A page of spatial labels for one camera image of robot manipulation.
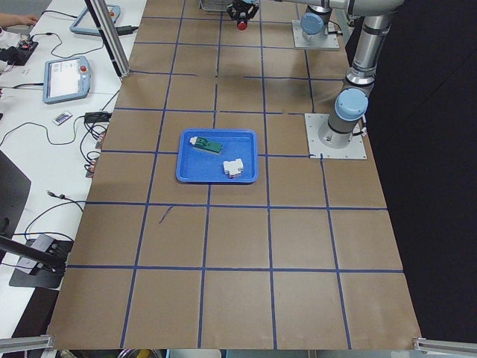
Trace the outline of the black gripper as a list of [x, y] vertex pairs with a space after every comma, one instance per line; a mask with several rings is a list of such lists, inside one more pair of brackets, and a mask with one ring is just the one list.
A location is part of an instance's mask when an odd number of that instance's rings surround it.
[[236, 21], [248, 21], [256, 15], [258, 10], [258, 1], [254, 0], [232, 0], [232, 2], [227, 5], [229, 17]]

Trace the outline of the person hand at desk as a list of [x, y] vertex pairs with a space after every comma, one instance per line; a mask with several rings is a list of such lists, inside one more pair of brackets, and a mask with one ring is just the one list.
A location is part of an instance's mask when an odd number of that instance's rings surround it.
[[15, 25], [33, 26], [39, 21], [39, 18], [33, 14], [18, 15], [12, 13], [0, 13], [0, 26], [8, 28]]

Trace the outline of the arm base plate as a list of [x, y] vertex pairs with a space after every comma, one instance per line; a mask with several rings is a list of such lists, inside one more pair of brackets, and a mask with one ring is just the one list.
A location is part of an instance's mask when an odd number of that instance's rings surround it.
[[338, 134], [329, 127], [329, 114], [306, 113], [304, 117], [309, 156], [311, 158], [336, 160], [367, 159], [359, 125], [356, 125], [348, 134]]
[[338, 35], [335, 26], [329, 22], [323, 31], [315, 35], [308, 35], [303, 31], [299, 20], [292, 23], [294, 47], [298, 49], [316, 49], [319, 51], [338, 51]]

